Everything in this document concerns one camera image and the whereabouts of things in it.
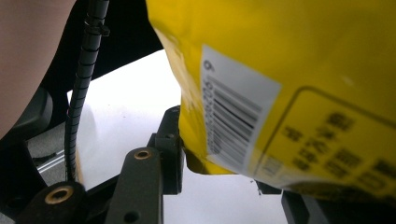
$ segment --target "plastic packaging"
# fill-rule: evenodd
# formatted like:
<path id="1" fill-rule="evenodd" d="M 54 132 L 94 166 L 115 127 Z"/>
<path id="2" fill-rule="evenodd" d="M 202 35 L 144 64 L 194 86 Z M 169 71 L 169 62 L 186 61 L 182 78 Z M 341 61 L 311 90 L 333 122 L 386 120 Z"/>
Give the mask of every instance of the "plastic packaging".
<path id="1" fill-rule="evenodd" d="M 190 169 L 396 199 L 396 2 L 147 3 Z"/>

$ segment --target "black cable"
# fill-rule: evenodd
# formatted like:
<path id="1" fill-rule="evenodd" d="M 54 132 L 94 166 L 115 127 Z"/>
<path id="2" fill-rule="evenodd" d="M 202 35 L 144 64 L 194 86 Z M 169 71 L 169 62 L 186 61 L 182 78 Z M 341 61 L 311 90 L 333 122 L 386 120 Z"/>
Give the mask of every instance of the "black cable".
<path id="1" fill-rule="evenodd" d="M 64 163 L 66 180 L 76 180 L 76 142 L 79 119 L 88 87 L 90 86 L 93 68 L 99 52 L 100 41 L 110 31 L 105 24 L 108 0 L 90 0 L 87 18 L 85 19 L 84 37 L 78 60 L 78 70 L 72 98 L 67 111 L 64 132 Z"/>

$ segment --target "white label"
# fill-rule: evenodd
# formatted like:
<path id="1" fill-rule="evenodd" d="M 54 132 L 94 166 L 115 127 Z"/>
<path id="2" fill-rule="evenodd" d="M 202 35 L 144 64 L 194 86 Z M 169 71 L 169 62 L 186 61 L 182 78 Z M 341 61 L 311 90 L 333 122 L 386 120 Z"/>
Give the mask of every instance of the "white label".
<path id="1" fill-rule="evenodd" d="M 203 46 L 201 88 L 209 159 L 243 174 L 281 85 Z"/>

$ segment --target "black metal bracket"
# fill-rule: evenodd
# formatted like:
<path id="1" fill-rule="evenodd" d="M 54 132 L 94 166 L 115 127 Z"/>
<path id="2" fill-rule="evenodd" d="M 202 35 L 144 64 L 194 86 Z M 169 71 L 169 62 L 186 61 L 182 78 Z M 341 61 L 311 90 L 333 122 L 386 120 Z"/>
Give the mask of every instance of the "black metal bracket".
<path id="1" fill-rule="evenodd" d="M 74 182 L 45 188 L 23 211 L 18 223 L 163 223 L 163 195 L 178 194 L 182 186 L 184 156 L 178 134 L 179 110 L 175 106 L 165 112 L 148 146 L 128 153 L 120 175 L 88 192 Z M 55 189 L 70 186 L 78 195 L 82 192 L 83 199 L 78 196 L 69 197 L 64 203 L 45 203 Z M 60 193 L 55 198 L 65 196 Z"/>
<path id="2" fill-rule="evenodd" d="M 289 224 L 396 223 L 395 209 L 385 203 L 331 202 L 283 191 L 282 206 Z"/>

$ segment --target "bolt hole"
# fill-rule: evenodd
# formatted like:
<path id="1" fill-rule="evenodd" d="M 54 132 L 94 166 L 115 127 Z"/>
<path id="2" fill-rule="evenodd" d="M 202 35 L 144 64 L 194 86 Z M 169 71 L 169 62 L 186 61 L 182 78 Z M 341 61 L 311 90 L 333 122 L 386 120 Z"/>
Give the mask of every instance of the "bolt hole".
<path id="1" fill-rule="evenodd" d="M 68 200 L 73 195 L 73 187 L 60 186 L 54 189 L 45 198 L 47 204 L 57 204 Z"/>
<path id="2" fill-rule="evenodd" d="M 64 190 L 64 189 L 62 189 L 62 190 L 60 190 L 60 191 L 54 193 L 54 194 L 52 195 L 52 199 L 54 199 L 54 200 L 60 200 L 60 199 L 62 199 L 64 196 L 66 196 L 66 194 L 67 194 L 67 191 Z"/>
<path id="3" fill-rule="evenodd" d="M 137 220 L 139 220 L 139 218 L 140 218 L 139 213 L 137 213 L 136 211 L 132 211 L 132 212 L 125 214 L 124 221 L 126 223 L 134 223 Z"/>
<path id="4" fill-rule="evenodd" d="M 145 160 L 151 156 L 148 150 L 140 150 L 134 154 L 134 157 L 138 160 Z"/>

